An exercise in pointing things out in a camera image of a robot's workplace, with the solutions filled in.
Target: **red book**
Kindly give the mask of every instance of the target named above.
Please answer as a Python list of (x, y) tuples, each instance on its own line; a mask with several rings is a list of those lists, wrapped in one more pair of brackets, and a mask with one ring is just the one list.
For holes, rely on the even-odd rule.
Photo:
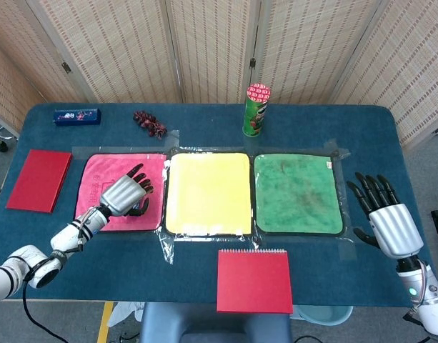
[(6, 208), (52, 213), (71, 158), (70, 152), (30, 150)]
[(287, 313), (292, 309), (285, 250), (220, 250), (217, 311)]

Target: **robotic hand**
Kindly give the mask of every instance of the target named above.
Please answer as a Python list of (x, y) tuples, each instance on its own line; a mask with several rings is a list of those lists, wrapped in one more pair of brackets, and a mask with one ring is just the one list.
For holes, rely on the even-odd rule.
[(0, 300), (17, 292), (24, 281), (33, 288), (52, 281), (68, 259), (75, 252), (81, 252), (84, 244), (109, 222), (110, 216), (144, 214), (149, 199), (144, 200), (142, 207), (139, 202), (154, 188), (150, 179), (145, 179), (146, 174), (136, 175), (142, 166), (138, 164), (118, 179), (101, 195), (99, 206), (90, 207), (54, 236), (50, 241), (53, 249), (50, 257), (33, 245), (13, 252), (0, 266)]
[(405, 319), (414, 322), (412, 316), (418, 312), (424, 328), (438, 336), (438, 280), (432, 268), (417, 257), (424, 242), (409, 210), (399, 203), (392, 185), (382, 175), (377, 176), (380, 183), (369, 175), (355, 175), (363, 191), (353, 182), (347, 185), (358, 199), (375, 236), (358, 228), (354, 233), (397, 260), (397, 273), (413, 304)]

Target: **white robotic arm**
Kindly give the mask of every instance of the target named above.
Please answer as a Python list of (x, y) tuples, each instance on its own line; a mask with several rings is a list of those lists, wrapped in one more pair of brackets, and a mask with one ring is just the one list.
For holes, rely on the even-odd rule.
[(354, 233), (363, 242), (397, 260), (397, 274), (413, 304), (405, 319), (414, 322), (412, 315), (417, 312), (424, 328), (438, 336), (438, 280), (432, 268), (417, 256), (424, 242), (409, 210), (399, 203), (395, 191), (383, 176), (377, 177), (379, 183), (369, 175), (355, 175), (364, 191), (353, 182), (347, 182), (347, 185), (368, 217), (375, 237), (358, 228)]
[(13, 252), (0, 266), (0, 301), (16, 293), (23, 281), (33, 288), (41, 288), (52, 281), (68, 259), (82, 251), (93, 235), (109, 222), (110, 216), (144, 214), (149, 200), (146, 199), (141, 208), (139, 202), (154, 188), (144, 173), (135, 176), (142, 166), (138, 164), (122, 176), (101, 195), (99, 206), (89, 208), (54, 236), (50, 241), (53, 252), (49, 257), (34, 245)]

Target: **floor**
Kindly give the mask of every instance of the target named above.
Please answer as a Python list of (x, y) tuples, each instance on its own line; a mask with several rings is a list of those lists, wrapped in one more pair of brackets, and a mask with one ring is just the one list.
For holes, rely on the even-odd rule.
[[(9, 151), (0, 153), (0, 186), (9, 168), (15, 142), (8, 143)], [(419, 212), (425, 230), (427, 244), (432, 251), (438, 274), (438, 238), (430, 211), (438, 209), (438, 136), (406, 154), (406, 163), (417, 198)], [(103, 315), (103, 302), (29, 302), (35, 319), (70, 342), (97, 342)], [(313, 335), (324, 343), (417, 343), (427, 335), (416, 325), (401, 319), (406, 309), (357, 307), (350, 319), (337, 327), (322, 327), (307, 322), (292, 321), (292, 334), (296, 339), (302, 335)], [(139, 331), (139, 324), (130, 316), (111, 328), (102, 342), (119, 343), (119, 336), (131, 337)], [(186, 337), (182, 343), (223, 342), (223, 337)], [(54, 342), (54, 339), (35, 327), (26, 318), (20, 301), (0, 303), (0, 343)], [(123, 341), (136, 342), (136, 339)], [(245, 342), (236, 336), (233, 342)], [(300, 343), (316, 342), (306, 338)]]

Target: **blue tablecloth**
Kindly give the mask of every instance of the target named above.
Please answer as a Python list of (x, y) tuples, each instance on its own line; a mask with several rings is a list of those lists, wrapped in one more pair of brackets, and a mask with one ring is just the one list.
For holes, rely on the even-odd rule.
[[(98, 126), (55, 126), (55, 109), (99, 107)], [(0, 196), (0, 264), (14, 250), (34, 244), (46, 254), (52, 236), (74, 215), (85, 159), (74, 158), (53, 214), (5, 209), (30, 149), (81, 151), (83, 146), (158, 146), (132, 114), (144, 109), (179, 130), (181, 146), (245, 146), (244, 106), (218, 104), (42, 104), (27, 115)], [(290, 106), (270, 104), (259, 146), (317, 149), (335, 139), (351, 155), (342, 160), (346, 180), (356, 171), (384, 174), (421, 222), (404, 166), (391, 113), (379, 106)], [(369, 229), (357, 202), (349, 197), (354, 225)], [(217, 250), (247, 248), (236, 242), (176, 242), (174, 264), (165, 262), (154, 233), (100, 233), (75, 254), (57, 278), (30, 297), (151, 302), (215, 302)], [(348, 239), (306, 237), (299, 242), (268, 242), (289, 252), (295, 304), (407, 306), (395, 261), (377, 249)], [(429, 260), (427, 248), (420, 256)]]

